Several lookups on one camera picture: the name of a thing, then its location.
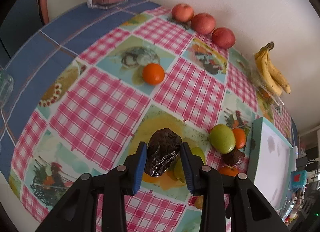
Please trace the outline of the pink checkered fruit tablecloth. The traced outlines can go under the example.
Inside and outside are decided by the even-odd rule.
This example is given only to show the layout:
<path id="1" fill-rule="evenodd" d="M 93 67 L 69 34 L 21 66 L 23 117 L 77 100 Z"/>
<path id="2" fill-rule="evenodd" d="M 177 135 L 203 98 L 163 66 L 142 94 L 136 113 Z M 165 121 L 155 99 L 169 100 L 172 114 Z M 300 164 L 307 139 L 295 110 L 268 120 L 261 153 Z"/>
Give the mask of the pink checkered fruit tablecloth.
<path id="1" fill-rule="evenodd" d="M 208 141 L 217 124 L 251 137 L 253 122 L 264 117 L 290 141 L 288 112 L 255 91 L 248 60 L 169 13 L 161 6 L 134 13 L 76 56 L 40 97 L 14 144 L 8 175 L 35 220 L 82 173 L 110 171 L 159 129 L 177 133 L 215 169 L 224 164 Z M 142 78 L 150 63 L 165 71 L 155 86 Z"/>

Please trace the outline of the dark wrinkled avocado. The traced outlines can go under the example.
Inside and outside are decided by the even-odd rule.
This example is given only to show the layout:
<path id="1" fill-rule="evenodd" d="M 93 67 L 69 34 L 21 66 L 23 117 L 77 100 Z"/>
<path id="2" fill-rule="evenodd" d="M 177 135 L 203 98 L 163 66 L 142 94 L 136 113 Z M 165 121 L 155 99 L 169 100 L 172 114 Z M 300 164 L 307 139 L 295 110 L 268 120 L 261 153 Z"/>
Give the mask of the dark wrinkled avocado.
<path id="1" fill-rule="evenodd" d="M 180 154 L 182 138 L 171 129 L 157 130 L 150 138 L 144 172 L 160 177 Z"/>

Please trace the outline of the green mango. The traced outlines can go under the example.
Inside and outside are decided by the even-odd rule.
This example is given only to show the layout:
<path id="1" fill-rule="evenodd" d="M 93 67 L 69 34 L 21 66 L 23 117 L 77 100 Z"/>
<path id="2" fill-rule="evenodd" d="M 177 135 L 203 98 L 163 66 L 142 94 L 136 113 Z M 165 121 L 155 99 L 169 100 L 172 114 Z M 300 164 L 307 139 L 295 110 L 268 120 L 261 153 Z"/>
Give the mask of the green mango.
<path id="1" fill-rule="evenodd" d="M 230 153 L 235 148 L 235 136 L 232 130 L 224 124 L 218 124 L 211 129 L 209 141 L 222 154 Z"/>

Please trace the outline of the small orange tangerine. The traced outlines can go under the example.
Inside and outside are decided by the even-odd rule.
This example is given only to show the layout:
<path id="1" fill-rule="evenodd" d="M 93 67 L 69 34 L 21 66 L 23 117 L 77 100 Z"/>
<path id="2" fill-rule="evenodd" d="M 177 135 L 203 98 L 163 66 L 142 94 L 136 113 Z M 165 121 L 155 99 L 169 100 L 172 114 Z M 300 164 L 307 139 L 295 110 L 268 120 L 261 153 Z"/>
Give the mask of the small orange tangerine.
<path id="1" fill-rule="evenodd" d="M 232 129 L 235 137 L 235 147 L 236 149 L 242 149 L 246 144 L 246 134 L 243 129 Z"/>

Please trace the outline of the large orange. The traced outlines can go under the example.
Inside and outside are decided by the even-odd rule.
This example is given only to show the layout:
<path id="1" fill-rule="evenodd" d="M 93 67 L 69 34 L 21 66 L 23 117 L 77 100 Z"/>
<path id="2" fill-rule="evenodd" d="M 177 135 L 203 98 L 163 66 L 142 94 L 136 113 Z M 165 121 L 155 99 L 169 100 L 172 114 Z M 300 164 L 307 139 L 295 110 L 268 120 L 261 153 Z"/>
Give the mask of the large orange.
<path id="1" fill-rule="evenodd" d="M 165 71 L 161 65 L 150 63 L 143 68 L 142 78 L 146 83 L 155 86 L 164 80 Z"/>

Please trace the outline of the middle red apple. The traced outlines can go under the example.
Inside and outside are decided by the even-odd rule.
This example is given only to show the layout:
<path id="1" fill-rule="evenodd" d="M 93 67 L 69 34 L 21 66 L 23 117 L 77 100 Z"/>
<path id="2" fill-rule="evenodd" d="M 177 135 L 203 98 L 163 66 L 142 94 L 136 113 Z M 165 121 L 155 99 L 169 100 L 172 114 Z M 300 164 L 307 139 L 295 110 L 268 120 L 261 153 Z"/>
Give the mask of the middle red apple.
<path id="1" fill-rule="evenodd" d="M 197 33 L 208 35 L 216 26 L 215 18 L 207 13 L 197 14 L 193 17 L 190 23 L 190 27 Z"/>

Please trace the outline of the small brown kiwi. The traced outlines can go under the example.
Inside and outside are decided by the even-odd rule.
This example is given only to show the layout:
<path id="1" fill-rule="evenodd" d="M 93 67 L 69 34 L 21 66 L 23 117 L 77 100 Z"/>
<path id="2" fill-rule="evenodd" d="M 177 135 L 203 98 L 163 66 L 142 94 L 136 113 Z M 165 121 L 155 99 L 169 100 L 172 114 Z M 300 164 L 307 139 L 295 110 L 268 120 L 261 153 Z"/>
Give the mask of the small brown kiwi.
<path id="1" fill-rule="evenodd" d="M 195 207 L 197 209 L 200 209 L 202 210 L 203 208 L 203 196 L 198 196 L 195 200 L 195 203 L 194 203 Z"/>

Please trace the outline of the right red apple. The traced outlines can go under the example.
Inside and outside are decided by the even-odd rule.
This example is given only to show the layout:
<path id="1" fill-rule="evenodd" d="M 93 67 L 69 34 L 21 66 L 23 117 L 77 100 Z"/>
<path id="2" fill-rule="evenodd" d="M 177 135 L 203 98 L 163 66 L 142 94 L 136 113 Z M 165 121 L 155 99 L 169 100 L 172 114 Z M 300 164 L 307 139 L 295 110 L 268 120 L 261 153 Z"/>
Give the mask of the right red apple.
<path id="1" fill-rule="evenodd" d="M 229 49 L 235 44 L 235 35 L 229 28 L 220 27 L 213 31 L 212 41 L 223 49 Z"/>

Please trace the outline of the blue plaid tablecloth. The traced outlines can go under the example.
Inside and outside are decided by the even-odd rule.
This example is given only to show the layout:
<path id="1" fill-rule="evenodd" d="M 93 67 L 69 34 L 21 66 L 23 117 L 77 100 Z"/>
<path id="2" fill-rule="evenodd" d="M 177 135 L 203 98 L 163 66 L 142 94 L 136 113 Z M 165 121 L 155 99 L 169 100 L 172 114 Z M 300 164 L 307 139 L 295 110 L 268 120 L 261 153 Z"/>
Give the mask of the blue plaid tablecloth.
<path id="1" fill-rule="evenodd" d="M 63 69 L 134 13 L 158 6 L 147 0 L 129 0 L 110 10 L 81 4 L 38 30 L 20 47 L 5 68 L 14 79 L 14 88 L 1 110 L 1 172 L 10 169 L 16 140 L 40 97 Z"/>

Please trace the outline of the clear glass mug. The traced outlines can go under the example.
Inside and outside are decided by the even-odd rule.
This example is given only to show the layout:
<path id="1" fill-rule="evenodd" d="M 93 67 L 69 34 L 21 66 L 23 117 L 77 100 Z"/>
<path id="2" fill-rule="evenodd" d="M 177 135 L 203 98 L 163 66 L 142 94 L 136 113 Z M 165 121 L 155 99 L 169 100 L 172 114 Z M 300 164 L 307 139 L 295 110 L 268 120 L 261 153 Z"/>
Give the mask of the clear glass mug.
<path id="1" fill-rule="evenodd" d="M 0 108 L 2 109 L 8 102 L 14 87 L 14 79 L 4 68 L 0 70 Z"/>

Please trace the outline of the yellow banana bunch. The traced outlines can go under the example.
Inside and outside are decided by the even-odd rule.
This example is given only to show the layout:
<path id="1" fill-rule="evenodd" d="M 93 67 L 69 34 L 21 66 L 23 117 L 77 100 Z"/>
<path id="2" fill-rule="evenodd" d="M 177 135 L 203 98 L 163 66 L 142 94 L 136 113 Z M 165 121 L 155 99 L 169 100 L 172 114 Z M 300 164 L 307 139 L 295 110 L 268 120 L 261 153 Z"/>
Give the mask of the yellow banana bunch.
<path id="1" fill-rule="evenodd" d="M 280 70 L 275 67 L 270 59 L 269 53 L 273 48 L 274 42 L 269 42 L 267 45 L 261 47 L 260 50 L 254 55 L 255 64 L 259 74 L 266 83 L 268 90 L 277 96 L 282 94 L 282 90 L 285 93 L 290 94 L 291 86 L 289 82 L 284 75 L 282 75 Z"/>

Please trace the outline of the white tray teal rim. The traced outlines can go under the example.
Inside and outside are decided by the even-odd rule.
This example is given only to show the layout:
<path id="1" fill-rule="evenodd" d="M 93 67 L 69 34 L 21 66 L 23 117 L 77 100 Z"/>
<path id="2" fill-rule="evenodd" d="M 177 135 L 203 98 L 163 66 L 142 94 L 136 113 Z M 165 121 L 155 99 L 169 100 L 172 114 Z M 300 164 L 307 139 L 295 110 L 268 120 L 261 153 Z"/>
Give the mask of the white tray teal rim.
<path id="1" fill-rule="evenodd" d="M 289 189 L 292 149 L 293 146 L 266 118 L 253 122 L 247 175 L 276 211 L 283 207 Z"/>

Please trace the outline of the clear plastic fruit container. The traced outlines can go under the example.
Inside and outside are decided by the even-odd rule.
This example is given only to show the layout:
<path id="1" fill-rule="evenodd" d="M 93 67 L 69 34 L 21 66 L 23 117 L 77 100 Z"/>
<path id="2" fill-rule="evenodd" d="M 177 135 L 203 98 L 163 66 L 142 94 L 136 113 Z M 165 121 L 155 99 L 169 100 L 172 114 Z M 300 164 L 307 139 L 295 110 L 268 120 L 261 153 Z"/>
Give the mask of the clear plastic fruit container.
<path id="1" fill-rule="evenodd" d="M 276 95 L 268 86 L 266 81 L 256 70 L 252 70 L 250 73 L 250 80 L 255 90 L 262 96 L 263 99 L 270 105 L 283 106 L 282 99 Z"/>

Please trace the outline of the teal box red label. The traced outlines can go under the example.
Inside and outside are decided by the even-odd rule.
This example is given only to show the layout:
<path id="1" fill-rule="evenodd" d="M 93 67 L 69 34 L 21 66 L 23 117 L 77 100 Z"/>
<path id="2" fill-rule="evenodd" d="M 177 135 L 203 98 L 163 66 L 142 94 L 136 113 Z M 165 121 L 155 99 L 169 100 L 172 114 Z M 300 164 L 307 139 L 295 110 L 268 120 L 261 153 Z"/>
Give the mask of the teal box red label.
<path id="1" fill-rule="evenodd" d="M 291 188 L 300 189 L 306 186 L 307 184 L 307 171 L 293 171 L 291 172 Z"/>

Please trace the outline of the left red apple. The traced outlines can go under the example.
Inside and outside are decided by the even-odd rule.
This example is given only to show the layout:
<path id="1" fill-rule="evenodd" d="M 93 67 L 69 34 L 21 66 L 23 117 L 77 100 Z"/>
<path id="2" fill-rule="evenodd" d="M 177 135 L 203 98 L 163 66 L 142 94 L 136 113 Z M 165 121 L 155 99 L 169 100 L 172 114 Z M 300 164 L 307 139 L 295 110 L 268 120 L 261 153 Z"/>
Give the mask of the left red apple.
<path id="1" fill-rule="evenodd" d="M 190 5 L 181 3 L 172 8 L 171 15 L 174 20 L 187 23 L 193 18 L 194 10 Z"/>

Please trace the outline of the red apple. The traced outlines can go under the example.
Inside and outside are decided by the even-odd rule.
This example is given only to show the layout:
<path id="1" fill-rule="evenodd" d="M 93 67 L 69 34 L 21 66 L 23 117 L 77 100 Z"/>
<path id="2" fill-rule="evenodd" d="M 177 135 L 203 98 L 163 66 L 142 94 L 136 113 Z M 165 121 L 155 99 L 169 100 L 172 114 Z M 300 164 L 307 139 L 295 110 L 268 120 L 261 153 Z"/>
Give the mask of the red apple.
<path id="1" fill-rule="evenodd" d="M 220 27 L 213 31 L 212 41 L 223 49 L 229 49 L 235 44 L 235 35 L 229 28 Z"/>
<path id="2" fill-rule="evenodd" d="M 174 20 L 187 23 L 193 18 L 194 10 L 190 5 L 181 3 L 172 8 L 171 15 Z"/>
<path id="3" fill-rule="evenodd" d="M 208 35 L 216 26 L 215 18 L 207 13 L 197 14 L 193 17 L 190 23 L 190 27 L 197 33 Z"/>

